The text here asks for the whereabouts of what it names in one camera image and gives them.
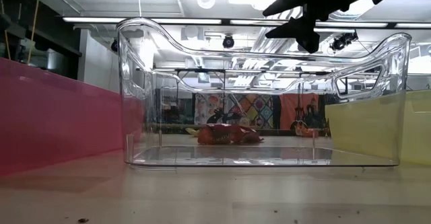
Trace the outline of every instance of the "transparent container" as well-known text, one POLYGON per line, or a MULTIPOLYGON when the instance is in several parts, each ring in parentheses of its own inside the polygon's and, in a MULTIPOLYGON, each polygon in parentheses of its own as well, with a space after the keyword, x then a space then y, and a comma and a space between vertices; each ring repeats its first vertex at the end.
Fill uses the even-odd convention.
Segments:
POLYGON ((191 50, 145 18, 117 30, 126 163, 399 164, 408 34, 347 59, 191 50))

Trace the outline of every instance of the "wooden floor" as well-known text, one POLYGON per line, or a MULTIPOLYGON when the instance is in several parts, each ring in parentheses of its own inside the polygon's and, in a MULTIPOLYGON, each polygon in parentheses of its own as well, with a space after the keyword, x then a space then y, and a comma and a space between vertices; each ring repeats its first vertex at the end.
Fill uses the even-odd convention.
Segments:
POLYGON ((431 168, 137 170, 122 152, 0 178, 2 223, 430 223, 431 168))

